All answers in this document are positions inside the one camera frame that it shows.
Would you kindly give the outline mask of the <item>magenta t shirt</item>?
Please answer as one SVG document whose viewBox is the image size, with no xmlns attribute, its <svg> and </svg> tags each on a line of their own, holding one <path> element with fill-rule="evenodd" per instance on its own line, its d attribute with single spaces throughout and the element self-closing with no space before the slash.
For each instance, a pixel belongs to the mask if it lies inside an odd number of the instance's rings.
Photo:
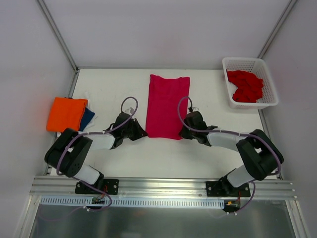
<svg viewBox="0 0 317 238">
<path fill-rule="evenodd" d="M 167 138 L 180 140 L 179 135 L 187 115 L 188 100 L 178 104 L 189 96 L 190 77 L 166 79 L 150 75 L 146 132 L 150 138 Z"/>
</svg>

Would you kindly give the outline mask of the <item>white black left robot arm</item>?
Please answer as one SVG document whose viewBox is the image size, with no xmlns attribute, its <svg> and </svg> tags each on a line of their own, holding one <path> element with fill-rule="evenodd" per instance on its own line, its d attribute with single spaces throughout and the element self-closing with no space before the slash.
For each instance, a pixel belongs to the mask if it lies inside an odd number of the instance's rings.
<svg viewBox="0 0 317 238">
<path fill-rule="evenodd" d="M 79 181 L 80 188 L 90 193 L 106 192 L 104 175 L 97 169 L 85 164 L 91 149 L 115 149 L 124 139 L 135 141 L 148 136 L 137 119 L 121 112 L 116 121 L 100 132 L 79 133 L 67 128 L 45 154 L 45 162 L 68 178 Z"/>
</svg>

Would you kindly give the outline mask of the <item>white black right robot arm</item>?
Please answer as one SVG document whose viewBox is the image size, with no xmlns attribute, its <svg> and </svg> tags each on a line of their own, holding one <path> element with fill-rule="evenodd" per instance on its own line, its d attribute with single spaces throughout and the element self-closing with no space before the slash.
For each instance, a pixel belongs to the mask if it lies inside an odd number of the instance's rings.
<svg viewBox="0 0 317 238">
<path fill-rule="evenodd" d="M 251 181 L 264 180 L 278 174 L 284 162 L 283 155 L 260 129 L 250 133 L 221 130 L 207 126 L 201 113 L 190 112 L 183 120 L 179 135 L 195 139 L 208 147 L 221 147 L 239 153 L 243 165 L 230 171 L 212 185 L 206 185 L 207 196 L 238 196 Z"/>
</svg>

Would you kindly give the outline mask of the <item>folded blue t shirt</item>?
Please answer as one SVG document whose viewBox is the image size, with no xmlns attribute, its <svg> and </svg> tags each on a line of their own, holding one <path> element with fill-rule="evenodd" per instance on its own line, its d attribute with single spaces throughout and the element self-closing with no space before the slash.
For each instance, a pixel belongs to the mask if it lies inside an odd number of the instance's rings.
<svg viewBox="0 0 317 238">
<path fill-rule="evenodd" d="M 84 131 L 84 129 L 87 127 L 87 125 L 91 122 L 91 120 L 94 118 L 95 113 L 91 111 L 88 108 L 85 108 L 83 117 L 81 119 L 79 131 Z"/>
</svg>

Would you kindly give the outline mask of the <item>folded orange t shirt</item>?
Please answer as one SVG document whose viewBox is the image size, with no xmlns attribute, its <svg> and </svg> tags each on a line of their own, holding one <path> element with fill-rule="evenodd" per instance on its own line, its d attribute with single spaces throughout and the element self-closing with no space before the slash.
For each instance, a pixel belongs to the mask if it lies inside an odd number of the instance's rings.
<svg viewBox="0 0 317 238">
<path fill-rule="evenodd" d="M 87 104 L 87 99 L 56 97 L 50 110 L 46 130 L 63 132 L 71 128 L 78 131 Z"/>
</svg>

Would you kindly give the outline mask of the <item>red t shirt in basket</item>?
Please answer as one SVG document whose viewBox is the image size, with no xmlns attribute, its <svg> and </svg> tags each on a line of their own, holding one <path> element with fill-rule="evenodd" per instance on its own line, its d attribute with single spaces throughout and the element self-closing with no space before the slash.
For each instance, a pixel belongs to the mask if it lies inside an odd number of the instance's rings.
<svg viewBox="0 0 317 238">
<path fill-rule="evenodd" d="M 227 71 L 228 81 L 236 86 L 232 98 L 239 103 L 256 103 L 263 97 L 264 81 L 247 71 Z"/>
</svg>

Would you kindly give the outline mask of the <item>white plastic basket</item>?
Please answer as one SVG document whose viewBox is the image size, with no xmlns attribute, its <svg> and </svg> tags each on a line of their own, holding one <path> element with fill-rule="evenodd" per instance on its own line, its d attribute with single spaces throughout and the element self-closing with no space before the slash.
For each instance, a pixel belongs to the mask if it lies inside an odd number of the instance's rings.
<svg viewBox="0 0 317 238">
<path fill-rule="evenodd" d="M 222 66 L 230 108 L 262 110 L 278 104 L 273 79 L 262 59 L 226 57 Z"/>
</svg>

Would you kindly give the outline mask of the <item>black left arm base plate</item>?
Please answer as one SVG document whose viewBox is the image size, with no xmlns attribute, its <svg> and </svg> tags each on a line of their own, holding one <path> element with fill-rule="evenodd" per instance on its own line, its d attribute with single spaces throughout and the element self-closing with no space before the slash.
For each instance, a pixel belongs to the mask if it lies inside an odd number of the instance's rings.
<svg viewBox="0 0 317 238">
<path fill-rule="evenodd" d="M 80 181 L 76 184 L 75 194 L 100 194 L 100 190 L 106 192 L 109 195 L 117 195 L 119 188 L 119 180 L 110 178 L 100 178 L 90 186 L 97 189 L 98 191 L 88 187 Z"/>
</svg>

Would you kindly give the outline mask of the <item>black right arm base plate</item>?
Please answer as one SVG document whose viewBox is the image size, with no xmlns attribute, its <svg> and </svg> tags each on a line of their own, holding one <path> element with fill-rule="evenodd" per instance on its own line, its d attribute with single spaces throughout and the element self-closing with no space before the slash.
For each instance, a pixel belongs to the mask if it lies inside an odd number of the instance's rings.
<svg viewBox="0 0 317 238">
<path fill-rule="evenodd" d="M 233 187 L 228 182 L 206 181 L 207 197 L 250 197 L 250 187 L 248 183 L 244 183 L 239 187 Z"/>
</svg>

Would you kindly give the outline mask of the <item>aluminium mounting rail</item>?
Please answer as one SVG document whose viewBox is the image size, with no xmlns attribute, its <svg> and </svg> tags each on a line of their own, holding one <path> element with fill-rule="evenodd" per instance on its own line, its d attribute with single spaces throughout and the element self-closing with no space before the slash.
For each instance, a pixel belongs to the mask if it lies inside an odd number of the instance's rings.
<svg viewBox="0 0 317 238">
<path fill-rule="evenodd" d="M 255 181 L 256 188 L 250 183 L 245 192 L 229 197 L 219 192 L 211 191 L 207 186 L 213 179 L 181 179 L 181 178 L 117 178 L 118 187 L 112 189 L 116 194 L 111 197 L 133 198 L 237 198 L 248 199 L 254 191 L 254 199 L 259 200 L 297 200 L 292 181 L 280 179 L 265 179 Z M 76 180 L 63 176 L 36 176 L 30 188 L 30 195 L 75 195 Z"/>
</svg>

